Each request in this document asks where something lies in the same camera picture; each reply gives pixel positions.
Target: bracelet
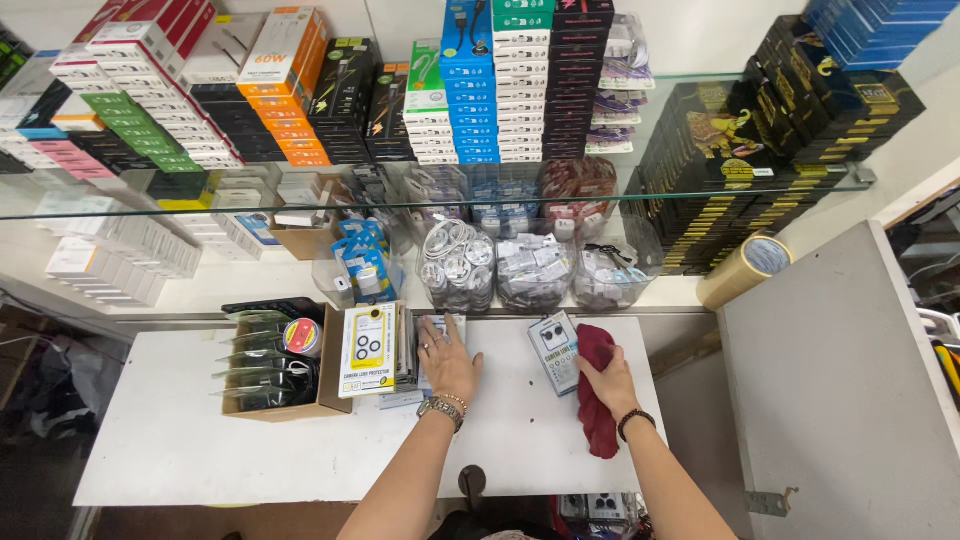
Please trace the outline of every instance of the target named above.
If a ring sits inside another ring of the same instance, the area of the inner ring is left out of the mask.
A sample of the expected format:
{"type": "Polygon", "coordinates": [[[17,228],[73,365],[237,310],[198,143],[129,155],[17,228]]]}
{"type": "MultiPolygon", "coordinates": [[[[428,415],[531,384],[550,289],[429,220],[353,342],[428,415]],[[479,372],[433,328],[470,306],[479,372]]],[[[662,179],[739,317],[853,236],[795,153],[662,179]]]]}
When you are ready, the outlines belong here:
{"type": "Polygon", "coordinates": [[[650,421],[651,424],[653,424],[654,430],[657,428],[657,421],[654,420],[653,416],[650,416],[649,414],[643,412],[642,410],[635,408],[634,410],[628,412],[627,415],[623,417],[623,420],[620,421],[620,426],[618,426],[616,429],[620,433],[620,438],[623,439],[623,442],[627,442],[627,436],[623,434],[623,428],[624,426],[627,425],[627,422],[629,422],[630,419],[635,416],[642,416],[643,418],[646,418],[647,420],[650,421]]]}
{"type": "Polygon", "coordinates": [[[464,418],[467,418],[467,402],[465,402],[464,400],[461,400],[460,398],[458,398],[458,397],[456,397],[456,396],[451,396],[450,394],[437,394],[436,397],[438,397],[438,398],[447,398],[447,399],[449,399],[449,400],[453,400],[453,401],[457,402],[458,404],[460,404],[460,406],[464,408],[464,418]]]}

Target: tape roll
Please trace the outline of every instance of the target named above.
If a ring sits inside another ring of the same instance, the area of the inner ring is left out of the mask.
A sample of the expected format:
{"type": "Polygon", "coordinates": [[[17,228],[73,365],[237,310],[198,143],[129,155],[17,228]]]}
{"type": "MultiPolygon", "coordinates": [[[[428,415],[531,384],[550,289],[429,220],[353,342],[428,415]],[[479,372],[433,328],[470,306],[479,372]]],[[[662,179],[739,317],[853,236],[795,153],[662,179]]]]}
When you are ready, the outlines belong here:
{"type": "Polygon", "coordinates": [[[697,285],[697,299],[716,311],[793,264],[793,254],[769,236],[751,236],[697,285]]]}

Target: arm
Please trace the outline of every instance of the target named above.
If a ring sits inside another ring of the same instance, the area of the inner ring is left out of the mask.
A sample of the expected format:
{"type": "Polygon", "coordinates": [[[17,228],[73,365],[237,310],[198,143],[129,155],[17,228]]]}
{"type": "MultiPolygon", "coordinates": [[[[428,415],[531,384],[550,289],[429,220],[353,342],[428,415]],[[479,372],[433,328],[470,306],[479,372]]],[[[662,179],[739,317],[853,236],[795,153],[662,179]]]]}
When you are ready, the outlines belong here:
{"type": "MultiPolygon", "coordinates": [[[[469,406],[483,372],[483,354],[470,361],[450,315],[446,315],[446,328],[450,343],[424,319],[420,343],[425,348],[418,347],[417,354],[434,395],[456,396],[469,406]]],[[[465,412],[455,400],[446,401],[465,412]]],[[[453,430],[453,421],[445,414],[435,410],[424,414],[353,511],[337,540],[421,540],[440,490],[453,430]]]]}
{"type": "MultiPolygon", "coordinates": [[[[613,414],[617,424],[634,409],[640,408],[634,390],[630,366],[617,347],[613,361],[601,373],[578,357],[580,367],[593,391],[613,414]]],[[[653,425],[635,416],[623,430],[634,459],[636,477],[643,500],[660,540],[735,540],[736,536],[663,443],[653,425]]]]}

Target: grey cabinet door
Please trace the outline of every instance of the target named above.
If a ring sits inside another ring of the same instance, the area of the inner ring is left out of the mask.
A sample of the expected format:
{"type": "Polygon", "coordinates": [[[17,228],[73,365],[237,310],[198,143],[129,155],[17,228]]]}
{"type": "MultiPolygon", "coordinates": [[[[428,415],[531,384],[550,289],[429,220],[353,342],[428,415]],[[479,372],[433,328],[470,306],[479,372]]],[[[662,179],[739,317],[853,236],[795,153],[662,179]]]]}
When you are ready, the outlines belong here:
{"type": "Polygon", "coordinates": [[[877,222],[718,312],[761,540],[960,538],[960,416],[877,222]]]}

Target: red cloth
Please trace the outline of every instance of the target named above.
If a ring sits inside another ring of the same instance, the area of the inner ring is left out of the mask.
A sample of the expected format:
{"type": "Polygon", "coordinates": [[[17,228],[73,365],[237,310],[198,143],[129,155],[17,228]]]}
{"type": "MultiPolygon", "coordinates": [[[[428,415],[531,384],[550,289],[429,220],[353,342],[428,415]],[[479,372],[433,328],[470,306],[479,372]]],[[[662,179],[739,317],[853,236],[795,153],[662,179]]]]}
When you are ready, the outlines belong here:
{"type": "MultiPolygon", "coordinates": [[[[597,371],[604,371],[613,360],[616,343],[607,331],[590,325],[577,327],[580,356],[587,359],[597,371]]],[[[620,450],[616,442],[616,421],[606,405],[593,393],[593,386],[583,373],[577,386],[580,412],[577,418],[584,424],[584,435],[590,443],[590,453],[604,459],[612,459],[620,450]]]]}

